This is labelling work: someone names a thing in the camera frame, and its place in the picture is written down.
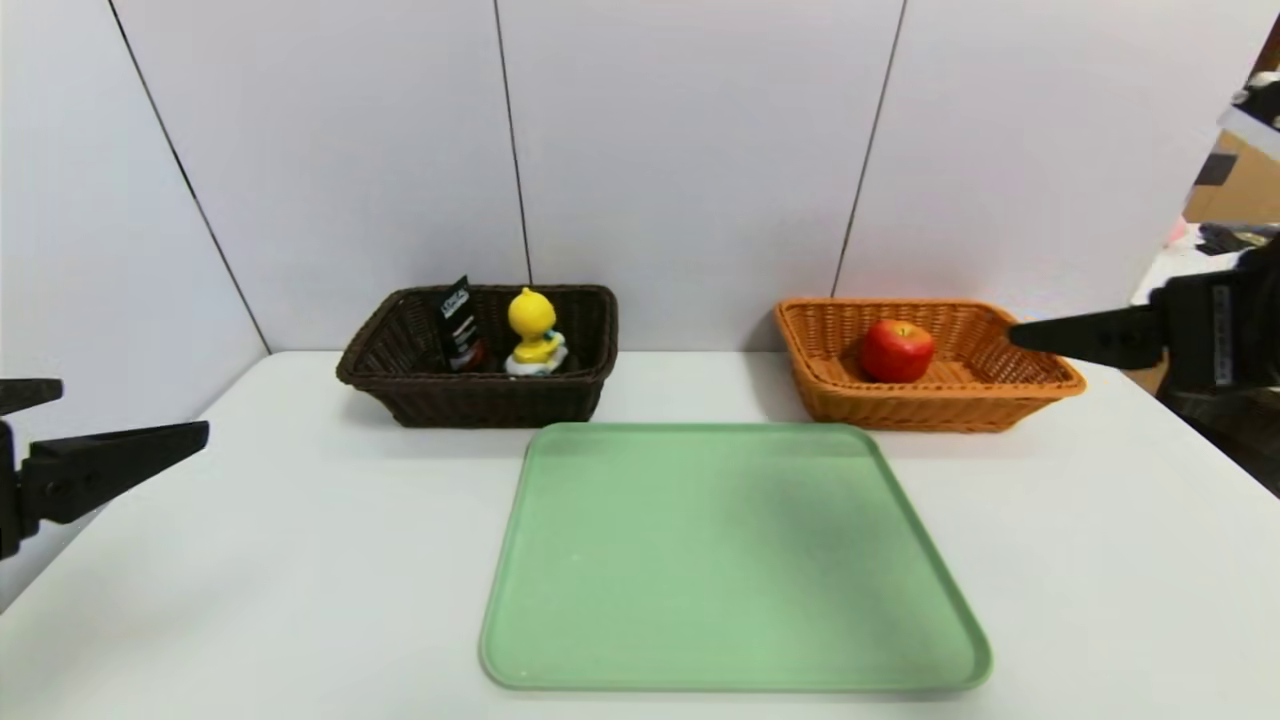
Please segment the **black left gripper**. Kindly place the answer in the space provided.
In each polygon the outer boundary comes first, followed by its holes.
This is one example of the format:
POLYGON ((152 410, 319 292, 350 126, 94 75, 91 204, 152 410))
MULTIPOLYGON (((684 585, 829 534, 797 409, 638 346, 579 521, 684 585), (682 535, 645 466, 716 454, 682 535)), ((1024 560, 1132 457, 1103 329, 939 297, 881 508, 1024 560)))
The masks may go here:
MULTIPOLYGON (((0 415, 61 398, 56 378, 1 378, 0 415)), ((18 553, 42 521, 69 525, 201 452, 207 421, 33 442, 15 466, 10 427, 0 425, 1 560, 18 553)))

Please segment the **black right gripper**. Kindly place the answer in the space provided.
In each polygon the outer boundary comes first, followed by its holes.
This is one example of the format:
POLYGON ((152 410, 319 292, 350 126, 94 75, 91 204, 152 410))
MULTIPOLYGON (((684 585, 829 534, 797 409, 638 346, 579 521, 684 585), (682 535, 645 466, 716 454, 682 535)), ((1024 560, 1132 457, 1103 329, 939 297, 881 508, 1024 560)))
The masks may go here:
POLYGON ((1175 275, 1149 306, 1024 322, 1011 345, 1120 370, 1157 366, 1178 392, 1226 395, 1279 384, 1276 249, 1243 252, 1226 270, 1175 275))

